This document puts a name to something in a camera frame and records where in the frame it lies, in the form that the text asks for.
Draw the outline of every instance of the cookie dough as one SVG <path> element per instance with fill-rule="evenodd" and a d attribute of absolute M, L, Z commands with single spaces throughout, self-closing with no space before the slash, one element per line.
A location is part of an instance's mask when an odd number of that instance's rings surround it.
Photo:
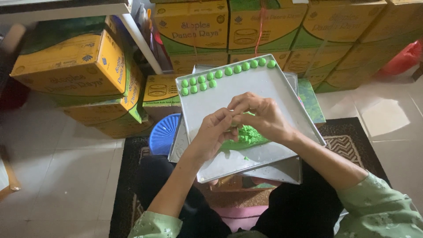
<path fill-rule="evenodd" d="M 275 65 L 276 65 L 276 61 L 274 61 L 274 60 L 271 60 L 271 61 L 269 61 L 269 63 L 267 64 L 267 68 L 274 68 L 275 67 Z"/>
<path fill-rule="evenodd" d="M 221 78 L 221 77 L 223 76 L 223 73 L 222 73 L 222 71 L 221 71 L 221 70 L 217 70 L 217 71 L 216 71 L 216 73 L 214 74 L 214 76 L 215 76 L 216 78 Z"/>
<path fill-rule="evenodd" d="M 197 79 L 198 83 L 204 83 L 206 81 L 206 78 L 204 76 L 200 76 Z"/>
<path fill-rule="evenodd" d="M 217 85 L 216 80 L 214 80 L 214 79 L 210 80 L 210 82 L 209 82 L 210 88 L 214 88 L 214 87 L 216 87 L 216 85 Z"/>
<path fill-rule="evenodd" d="M 242 63 L 242 70 L 246 71 L 250 69 L 250 64 L 248 62 Z"/>
<path fill-rule="evenodd" d="M 232 75 L 232 69 L 231 69 L 231 68 L 229 68 L 229 67 L 226 67 L 226 68 L 225 68 L 225 75 L 226 75 L 226 76 L 231 76 L 231 75 Z"/>
<path fill-rule="evenodd" d="M 197 91 L 198 91 L 198 89 L 197 89 L 196 85 L 191 86 L 191 93 L 192 94 L 196 93 Z"/>
<path fill-rule="evenodd" d="M 258 66 L 257 60 L 252 60 L 251 61 L 251 68 L 257 68 L 257 66 Z"/>
<path fill-rule="evenodd" d="M 260 66 L 265 66 L 266 65 L 266 59 L 265 58 L 260 58 L 258 60 L 258 65 Z"/>
<path fill-rule="evenodd" d="M 188 81 L 187 81 L 186 79 L 184 79 L 184 80 L 181 82 L 181 86 L 182 86 L 182 87 L 184 87 L 184 88 L 188 87 Z"/>
<path fill-rule="evenodd" d="M 207 80 L 210 81 L 212 79 L 214 79 L 214 75 L 213 75 L 212 72 L 210 72 L 210 73 L 207 74 Z"/>
<path fill-rule="evenodd" d="M 197 80 L 194 77 L 190 78 L 190 84 L 191 85 L 197 84 Z"/>
<path fill-rule="evenodd" d="M 237 65 L 237 66 L 235 66 L 235 67 L 233 68 L 233 71 L 234 71 L 236 74 L 239 74 L 239 73 L 241 72 L 241 65 Z"/>
<path fill-rule="evenodd" d="M 206 83 L 201 83 L 200 84 L 200 90 L 201 91 L 205 91 L 207 89 L 207 84 Z"/>
<path fill-rule="evenodd" d="M 181 94 L 183 95 L 183 96 L 187 96 L 188 95 L 188 89 L 187 88 L 183 88 L 183 89 L 181 89 Z"/>
<path fill-rule="evenodd" d="M 256 129 L 254 129 L 252 126 L 245 125 L 238 130 L 238 142 L 234 142 L 233 140 L 225 141 L 222 144 L 221 149 L 242 150 L 265 144 L 267 142 L 270 141 L 258 133 Z"/>

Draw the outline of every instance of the black pants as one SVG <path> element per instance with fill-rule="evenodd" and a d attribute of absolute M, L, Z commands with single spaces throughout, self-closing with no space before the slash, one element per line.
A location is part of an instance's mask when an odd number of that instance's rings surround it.
<path fill-rule="evenodd" d="M 137 197 L 144 209 L 166 183 L 175 164 L 163 155 L 141 159 L 137 179 Z M 269 208 L 252 230 L 269 238 L 333 237 L 333 227 L 343 209 L 335 190 L 308 164 L 303 162 L 303 184 L 283 183 L 269 196 Z M 201 192 L 191 187 L 179 219 L 183 221 L 179 237 L 226 237 L 230 228 L 209 207 Z"/>

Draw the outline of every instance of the doormat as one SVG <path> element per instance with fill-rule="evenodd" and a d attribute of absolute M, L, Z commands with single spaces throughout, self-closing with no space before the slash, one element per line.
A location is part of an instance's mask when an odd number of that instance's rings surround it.
<path fill-rule="evenodd" d="M 327 148 L 384 179 L 386 174 L 357 117 L 327 120 L 319 128 Z M 126 238 L 143 212 L 134 191 L 136 171 L 142 157 L 150 154 L 148 136 L 127 138 L 122 156 L 115 204 L 110 222 L 110 238 Z M 211 192 L 206 184 L 197 184 L 213 208 L 268 205 L 271 190 L 247 192 Z"/>

